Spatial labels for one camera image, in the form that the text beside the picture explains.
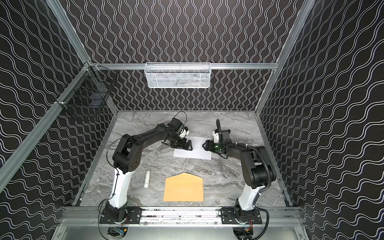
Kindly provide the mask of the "white paper letter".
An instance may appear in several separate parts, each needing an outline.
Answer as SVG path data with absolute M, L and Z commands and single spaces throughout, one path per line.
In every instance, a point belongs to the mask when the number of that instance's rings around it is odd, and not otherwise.
M 200 160 L 211 160 L 212 159 L 212 153 L 209 151 L 206 151 L 203 148 L 203 144 L 207 140 L 209 140 L 208 138 L 189 137 L 188 140 L 191 140 L 193 150 L 187 151 L 187 150 L 182 150 L 182 149 L 175 149 L 174 155 L 173 155 L 174 157 L 200 159 Z

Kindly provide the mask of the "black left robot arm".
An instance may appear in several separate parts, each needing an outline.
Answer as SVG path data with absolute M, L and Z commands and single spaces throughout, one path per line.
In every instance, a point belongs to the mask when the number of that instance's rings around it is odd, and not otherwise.
M 107 218 L 106 222 L 120 224 L 128 219 L 127 193 L 131 177 L 140 165 L 143 150 L 161 141 L 162 144 L 173 149 L 192 151 L 192 141 L 186 139 L 188 134 L 188 127 L 173 117 L 169 123 L 157 124 L 154 129 L 142 134 L 125 134 L 121 137 L 112 157 L 115 169 L 112 193 L 105 200 L 106 204 L 102 212 L 102 215 Z

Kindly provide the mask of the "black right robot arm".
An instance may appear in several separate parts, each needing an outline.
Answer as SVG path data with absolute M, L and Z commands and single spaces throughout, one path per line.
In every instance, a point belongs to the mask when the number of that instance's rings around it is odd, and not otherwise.
M 236 200 L 231 215 L 241 224 L 251 223 L 260 213 L 256 206 L 258 198 L 276 180 L 276 171 L 273 169 L 265 147 L 233 143 L 230 137 L 231 131 L 223 130 L 220 120 L 216 120 L 216 125 L 213 139 L 207 140 L 203 144 L 203 149 L 224 159 L 234 158 L 240 161 L 245 186 Z

